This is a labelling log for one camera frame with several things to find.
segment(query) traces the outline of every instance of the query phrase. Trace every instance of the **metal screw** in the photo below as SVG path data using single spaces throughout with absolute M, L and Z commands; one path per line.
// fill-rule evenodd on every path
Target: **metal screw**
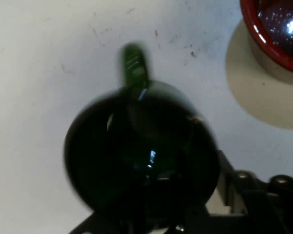
M 244 173 L 244 172 L 239 172 L 239 173 L 238 173 L 238 176 L 239 176 L 239 178 L 241 178 L 241 179 L 245 179 L 245 178 L 248 177 L 248 175 L 247 175 L 246 173 Z
M 277 179 L 277 182 L 278 182 L 279 184 L 285 184 L 285 183 L 287 182 L 287 180 L 284 179 L 284 178 L 278 178 L 278 179 Z

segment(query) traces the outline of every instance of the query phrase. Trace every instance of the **scuff mark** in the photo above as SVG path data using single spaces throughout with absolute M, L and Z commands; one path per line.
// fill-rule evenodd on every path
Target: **scuff mark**
M 88 26 L 89 26 L 89 28 L 91 28 L 93 34 L 94 34 L 95 37 L 98 39 L 98 43 L 99 43 L 99 45 L 102 46 L 102 47 L 105 47 L 106 45 L 103 44 L 103 43 L 100 41 L 99 37 L 98 37 L 97 30 L 96 30 L 91 24 L 88 24 Z
M 61 63 L 61 68 L 62 68 L 62 71 L 67 73 L 67 74 L 75 74 L 74 71 L 67 70 L 66 66 L 63 63 Z
M 188 1 L 185 1 L 186 6 L 188 7 L 188 10 L 191 11 L 191 7 L 188 4 Z
M 44 22 L 47 22 L 47 21 L 49 21 L 49 20 L 51 20 L 51 17 L 46 18 L 46 19 L 43 20 L 42 22 L 44 23 Z
M 194 51 L 191 52 L 191 56 L 196 58 L 196 53 Z
M 177 38 L 178 38 L 178 36 L 177 36 L 177 34 L 175 34 L 174 37 L 172 39 L 170 39 L 170 41 L 168 43 L 169 44 L 174 43 Z
M 131 12 L 133 12 L 136 8 L 130 8 L 128 11 L 126 11 L 126 14 L 130 14 Z

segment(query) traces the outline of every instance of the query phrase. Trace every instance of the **red bowl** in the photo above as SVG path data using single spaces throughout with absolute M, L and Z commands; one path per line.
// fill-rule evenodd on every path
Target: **red bowl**
M 293 0 L 240 0 L 240 4 L 260 64 L 277 77 L 293 75 Z

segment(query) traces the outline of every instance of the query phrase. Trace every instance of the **dark green glass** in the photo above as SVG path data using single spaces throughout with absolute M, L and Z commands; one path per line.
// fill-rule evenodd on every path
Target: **dark green glass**
M 165 226 L 188 195 L 206 202 L 219 176 L 217 149 L 187 98 L 148 78 L 138 45 L 123 50 L 125 87 L 86 108 L 65 140 L 65 163 L 95 211 Z

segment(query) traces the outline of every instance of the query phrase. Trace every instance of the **black mechanical part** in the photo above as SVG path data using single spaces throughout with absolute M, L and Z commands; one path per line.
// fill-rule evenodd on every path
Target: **black mechanical part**
M 202 199 L 179 193 L 165 234 L 293 234 L 293 178 L 277 175 L 264 183 L 251 172 L 235 171 L 221 151 L 218 157 L 217 189 L 231 214 L 209 214 Z M 144 211 L 137 216 L 143 219 Z M 111 222 L 96 213 L 70 234 L 145 234 L 159 228 L 139 230 L 141 219 Z

